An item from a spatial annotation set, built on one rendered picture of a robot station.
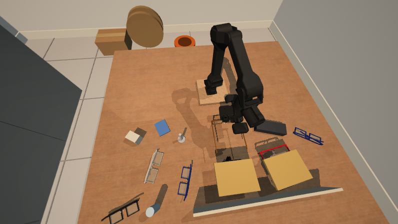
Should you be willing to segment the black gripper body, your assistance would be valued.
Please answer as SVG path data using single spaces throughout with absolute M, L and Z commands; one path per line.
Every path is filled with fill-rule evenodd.
M 232 125 L 232 130 L 235 135 L 236 134 L 245 134 L 249 131 L 247 123 L 241 122 L 242 120 L 244 120 L 243 114 L 242 114 L 243 111 L 236 109 L 236 107 L 234 105 L 234 102 L 235 102 L 237 96 L 238 96 L 237 94 L 229 94 L 229 95 L 226 95 L 224 98 L 226 104 L 231 102 L 233 111 L 236 113 L 235 119 L 233 119 L 233 122 L 235 122 L 235 123 Z

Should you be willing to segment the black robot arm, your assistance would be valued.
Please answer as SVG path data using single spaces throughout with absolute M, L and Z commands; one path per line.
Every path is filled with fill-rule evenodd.
M 216 87 L 223 84 L 221 70 L 225 49 L 228 46 L 237 74 L 235 90 L 238 95 L 234 106 L 243 111 L 242 115 L 247 124 L 250 128 L 254 128 L 265 122 L 265 117 L 257 107 L 263 103 L 264 87 L 259 76 L 252 70 L 242 38 L 242 32 L 230 23 L 214 25 L 211 28 L 210 40 L 214 46 L 212 67 L 204 84 L 207 95 L 217 94 Z M 257 98 L 253 99 L 254 97 Z M 232 105 L 223 105 L 219 107 L 219 116 L 220 120 L 225 123 L 234 120 L 236 112 Z

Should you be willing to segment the black rectangular glasses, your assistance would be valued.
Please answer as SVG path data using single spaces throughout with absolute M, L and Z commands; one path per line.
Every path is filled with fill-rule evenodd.
M 109 217 L 110 224 L 116 224 L 116 223 L 122 221 L 123 220 L 123 214 L 122 214 L 123 209 L 126 209 L 127 217 L 129 217 L 132 214 L 139 211 L 138 201 L 139 200 L 135 200 L 135 201 L 127 204 L 126 206 L 110 213 L 108 216 L 104 217 L 101 221 L 103 221 L 107 217 Z

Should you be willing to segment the brown square-framed glasses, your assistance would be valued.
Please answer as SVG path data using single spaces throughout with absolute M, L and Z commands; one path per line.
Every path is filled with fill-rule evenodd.
M 217 146 L 216 146 L 216 141 L 215 141 L 215 135 L 214 135 L 213 125 L 222 124 L 222 123 L 223 123 L 223 121 L 220 120 L 220 119 L 219 119 L 219 120 L 211 120 L 211 126 L 212 126 L 212 131 L 213 131 L 213 137 L 214 137 L 214 142 L 215 142 L 216 153 L 217 153 Z M 227 124 L 227 123 L 231 123 L 231 122 L 230 122 L 230 120 L 229 120 L 229 122 L 225 122 L 225 123 Z M 246 139 L 245 139 L 244 133 L 243 133 L 243 137 L 244 137 L 246 149 L 248 150 L 248 147 L 247 147 L 247 143 L 246 143 Z

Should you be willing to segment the long white flat bar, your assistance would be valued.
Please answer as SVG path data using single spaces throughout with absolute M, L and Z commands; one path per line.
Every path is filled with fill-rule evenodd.
M 255 207 L 271 203 L 283 202 L 288 200 L 300 199 L 305 197 L 317 196 L 322 194 L 343 191 L 342 187 L 312 187 L 307 189 L 277 193 L 272 195 L 236 200 L 231 202 L 201 206 L 193 208 L 193 217 L 209 214 L 221 213 L 226 211 L 238 210 L 243 208 Z

